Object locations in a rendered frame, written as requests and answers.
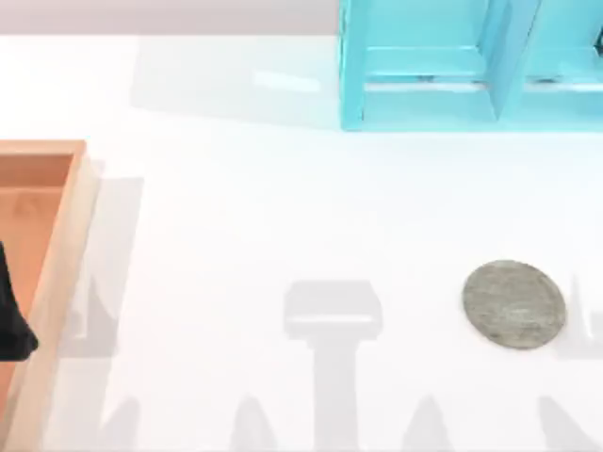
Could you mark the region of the light blue rack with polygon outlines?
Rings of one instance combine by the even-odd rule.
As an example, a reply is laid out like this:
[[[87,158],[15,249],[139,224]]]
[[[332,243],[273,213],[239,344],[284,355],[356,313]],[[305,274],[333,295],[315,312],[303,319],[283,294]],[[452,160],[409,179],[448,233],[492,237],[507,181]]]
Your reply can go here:
[[[603,132],[603,0],[338,0],[346,130]]]

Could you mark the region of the round grey coaster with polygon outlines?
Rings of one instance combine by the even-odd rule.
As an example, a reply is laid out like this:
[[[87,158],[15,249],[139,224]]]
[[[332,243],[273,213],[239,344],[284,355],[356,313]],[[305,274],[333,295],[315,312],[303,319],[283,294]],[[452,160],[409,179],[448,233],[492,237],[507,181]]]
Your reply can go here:
[[[514,260],[478,266],[467,276],[461,300],[472,327],[510,349],[543,347],[561,333],[567,321],[558,285],[539,268]]]

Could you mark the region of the shallow salmon-coloured box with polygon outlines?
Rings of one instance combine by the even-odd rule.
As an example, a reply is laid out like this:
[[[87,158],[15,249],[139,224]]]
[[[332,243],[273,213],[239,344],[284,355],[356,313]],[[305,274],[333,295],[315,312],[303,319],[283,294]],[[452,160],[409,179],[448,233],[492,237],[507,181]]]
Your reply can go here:
[[[83,140],[0,139],[0,242],[12,287],[39,347],[0,363],[0,452],[40,452],[99,189]]]

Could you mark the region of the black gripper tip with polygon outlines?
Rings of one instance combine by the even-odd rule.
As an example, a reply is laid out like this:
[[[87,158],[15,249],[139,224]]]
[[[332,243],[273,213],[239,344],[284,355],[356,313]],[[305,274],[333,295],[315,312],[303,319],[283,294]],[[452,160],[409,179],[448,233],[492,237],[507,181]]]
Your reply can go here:
[[[24,362],[38,347],[39,340],[18,307],[0,241],[0,362]]]

